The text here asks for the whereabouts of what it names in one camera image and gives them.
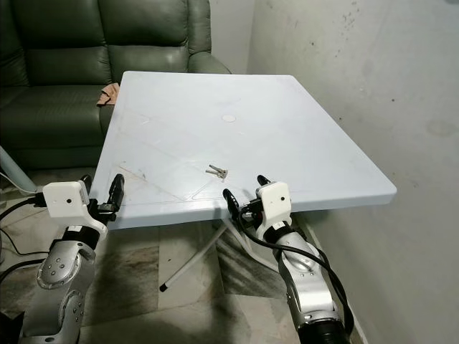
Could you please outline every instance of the white plastic table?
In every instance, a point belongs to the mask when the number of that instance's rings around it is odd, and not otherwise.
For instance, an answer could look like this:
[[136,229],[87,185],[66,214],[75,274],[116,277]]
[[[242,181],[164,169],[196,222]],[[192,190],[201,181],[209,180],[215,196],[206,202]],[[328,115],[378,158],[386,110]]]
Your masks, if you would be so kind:
[[[228,170],[225,180],[206,173]],[[111,229],[223,219],[208,245],[228,228],[228,188],[243,204],[257,175],[288,183],[293,211],[389,203],[394,185],[300,83],[288,75],[200,75],[125,72],[91,196],[105,201],[113,177],[125,196]]]

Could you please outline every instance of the tiled floor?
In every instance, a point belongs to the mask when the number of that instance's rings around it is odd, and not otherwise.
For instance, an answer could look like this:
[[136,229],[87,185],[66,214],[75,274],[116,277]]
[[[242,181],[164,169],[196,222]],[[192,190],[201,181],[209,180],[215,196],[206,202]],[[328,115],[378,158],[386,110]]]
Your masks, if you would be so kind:
[[[93,170],[33,173],[32,178],[44,185],[87,172]],[[5,188],[2,200],[7,201],[1,207],[19,198]],[[213,225],[206,221],[111,231],[96,249],[97,272],[87,294],[80,343],[298,343],[283,281],[245,255],[230,235],[167,291],[158,292],[208,240]],[[23,252],[47,250],[61,232],[46,211],[31,206],[5,218],[1,228]],[[257,253],[273,260],[269,250]],[[6,249],[0,269],[17,261]],[[33,267],[8,276],[0,289],[2,312],[15,316],[24,310],[35,274]]]

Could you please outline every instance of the white wall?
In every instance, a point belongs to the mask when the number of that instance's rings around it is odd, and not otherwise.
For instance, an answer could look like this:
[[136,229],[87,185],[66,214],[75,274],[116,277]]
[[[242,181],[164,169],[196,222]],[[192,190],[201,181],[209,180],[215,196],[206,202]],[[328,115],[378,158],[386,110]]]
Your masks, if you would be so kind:
[[251,42],[399,190],[311,216],[368,341],[459,343],[459,0],[257,0]]
[[233,74],[245,74],[255,0],[210,0],[212,54]]

